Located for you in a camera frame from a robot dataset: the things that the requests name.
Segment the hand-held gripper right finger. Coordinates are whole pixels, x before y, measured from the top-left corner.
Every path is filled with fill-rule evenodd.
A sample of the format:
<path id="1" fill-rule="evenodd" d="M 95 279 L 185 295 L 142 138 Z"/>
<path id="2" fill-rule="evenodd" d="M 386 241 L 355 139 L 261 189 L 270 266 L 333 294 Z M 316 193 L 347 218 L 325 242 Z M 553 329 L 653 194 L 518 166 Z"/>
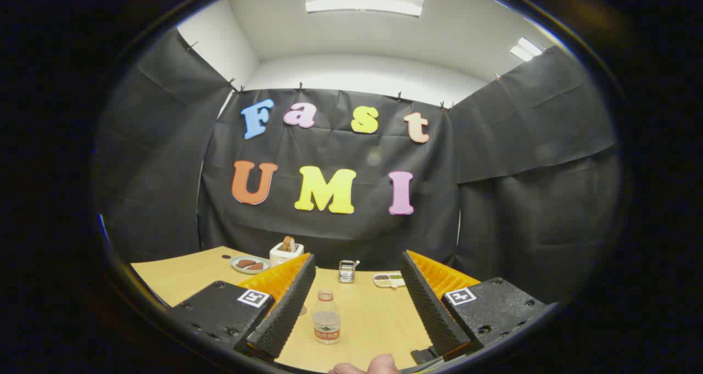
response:
<path id="1" fill-rule="evenodd" d="M 449 361 L 526 329 L 557 306 L 503 277 L 478 281 L 419 253 L 402 253 L 401 275 L 437 356 Z"/>

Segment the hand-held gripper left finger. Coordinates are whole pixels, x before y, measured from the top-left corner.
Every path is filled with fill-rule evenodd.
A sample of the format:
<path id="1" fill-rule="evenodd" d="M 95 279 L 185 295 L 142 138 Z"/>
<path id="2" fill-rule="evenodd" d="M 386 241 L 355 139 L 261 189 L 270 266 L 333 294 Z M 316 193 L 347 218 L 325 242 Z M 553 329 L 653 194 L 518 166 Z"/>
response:
<path id="1" fill-rule="evenodd" d="M 214 281 L 169 314 L 219 349 L 273 361 L 291 336 L 315 276 L 315 256 L 306 253 L 239 284 Z"/>

